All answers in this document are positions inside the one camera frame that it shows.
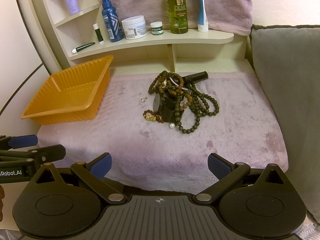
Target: orange basket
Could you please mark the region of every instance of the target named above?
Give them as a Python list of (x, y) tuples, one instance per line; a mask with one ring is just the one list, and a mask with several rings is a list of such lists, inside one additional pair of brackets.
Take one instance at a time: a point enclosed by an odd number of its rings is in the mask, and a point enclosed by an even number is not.
[(109, 55), (51, 75), (21, 119), (50, 124), (95, 118), (110, 80), (112, 59)]

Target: blue bottle cap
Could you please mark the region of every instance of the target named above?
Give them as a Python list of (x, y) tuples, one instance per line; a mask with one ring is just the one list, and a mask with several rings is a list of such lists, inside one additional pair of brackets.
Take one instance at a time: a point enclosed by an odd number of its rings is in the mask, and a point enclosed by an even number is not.
[(108, 8), (111, 7), (111, 1), (110, 0), (102, 0), (102, 8)]

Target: green olive bottle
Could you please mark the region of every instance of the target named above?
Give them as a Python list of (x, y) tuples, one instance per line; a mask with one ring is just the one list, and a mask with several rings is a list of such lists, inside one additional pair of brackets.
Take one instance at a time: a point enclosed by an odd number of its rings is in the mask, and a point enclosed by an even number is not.
[(167, 0), (170, 30), (175, 34), (188, 32), (186, 0)]

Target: gray ribbed panel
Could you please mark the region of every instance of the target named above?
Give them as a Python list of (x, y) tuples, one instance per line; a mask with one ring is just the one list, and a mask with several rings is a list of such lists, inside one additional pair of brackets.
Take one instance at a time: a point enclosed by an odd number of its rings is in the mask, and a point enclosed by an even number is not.
[[(133, 196), (107, 208), (89, 230), (70, 240), (245, 240), (226, 228), (213, 209), (192, 204), (187, 196)], [(291, 236), (287, 240), (298, 240)]]

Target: pile of jewelry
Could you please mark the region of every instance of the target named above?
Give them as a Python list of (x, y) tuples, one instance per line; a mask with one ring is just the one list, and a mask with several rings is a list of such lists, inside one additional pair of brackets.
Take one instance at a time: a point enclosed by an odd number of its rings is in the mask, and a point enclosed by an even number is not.
[[(214, 116), (219, 113), (218, 103), (213, 97), (200, 93), (193, 83), (188, 83), (186, 86), (184, 86), (183, 77), (177, 73), (168, 73), (167, 71), (162, 71), (151, 83), (148, 92), (149, 94), (153, 94), (155, 92), (160, 95), (169, 93), (171, 96), (175, 97), (175, 125), (178, 126), (179, 131), (181, 131), (183, 134), (193, 133), (200, 125), (201, 117)], [(181, 106), (180, 104), (183, 97), (185, 97), (188, 101)], [(212, 102), (214, 111), (209, 111), (210, 107), (206, 99)], [(195, 124), (190, 129), (184, 129), (181, 123), (181, 112), (183, 112), (183, 110), (187, 107), (189, 107), (190, 111), (195, 115)], [(154, 120), (161, 123), (164, 122), (156, 112), (152, 112), (151, 110), (145, 111), (143, 116), (150, 121)]]

